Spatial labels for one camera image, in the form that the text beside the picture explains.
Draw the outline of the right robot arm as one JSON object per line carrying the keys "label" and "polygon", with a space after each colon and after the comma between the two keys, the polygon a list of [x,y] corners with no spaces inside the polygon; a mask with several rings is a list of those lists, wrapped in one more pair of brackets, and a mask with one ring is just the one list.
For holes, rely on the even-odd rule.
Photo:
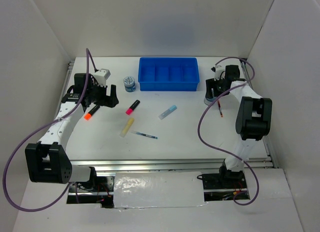
{"label": "right robot arm", "polygon": [[219,95],[230,88],[238,101],[239,109],[235,121],[238,141],[233,154],[228,155],[219,169],[218,182],[224,188],[231,187],[236,180],[243,177],[244,163],[248,160],[258,141],[268,135],[271,128],[272,100],[258,95],[245,79],[240,78],[237,65],[222,67],[216,65],[211,69],[214,78],[207,79],[204,102],[209,105]]}

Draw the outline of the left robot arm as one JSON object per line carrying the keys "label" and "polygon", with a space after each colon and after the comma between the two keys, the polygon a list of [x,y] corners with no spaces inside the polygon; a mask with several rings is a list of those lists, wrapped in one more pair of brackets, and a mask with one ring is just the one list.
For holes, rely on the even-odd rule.
{"label": "left robot arm", "polygon": [[74,75],[74,84],[62,98],[57,122],[50,126],[37,143],[29,143],[25,148],[32,182],[77,182],[87,191],[94,191],[98,187],[96,170],[93,167],[72,165],[66,148],[76,124],[91,104],[113,108],[119,103],[115,85],[111,85],[110,94],[107,95],[106,81],[110,74],[109,70],[100,69],[93,74]]}

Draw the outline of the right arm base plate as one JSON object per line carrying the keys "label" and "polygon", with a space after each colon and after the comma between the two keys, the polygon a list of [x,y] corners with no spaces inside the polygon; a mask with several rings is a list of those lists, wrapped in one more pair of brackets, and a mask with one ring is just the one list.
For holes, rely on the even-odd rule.
{"label": "right arm base plate", "polygon": [[219,173],[203,173],[196,177],[202,182],[205,201],[249,199],[247,182],[242,172],[237,179],[225,179]]}

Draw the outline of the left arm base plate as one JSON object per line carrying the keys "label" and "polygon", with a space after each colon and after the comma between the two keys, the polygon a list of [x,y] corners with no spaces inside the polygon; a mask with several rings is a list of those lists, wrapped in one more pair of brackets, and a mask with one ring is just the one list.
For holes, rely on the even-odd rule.
{"label": "left arm base plate", "polygon": [[67,204],[97,204],[114,207],[114,176],[98,176],[95,182],[77,182],[69,187]]}

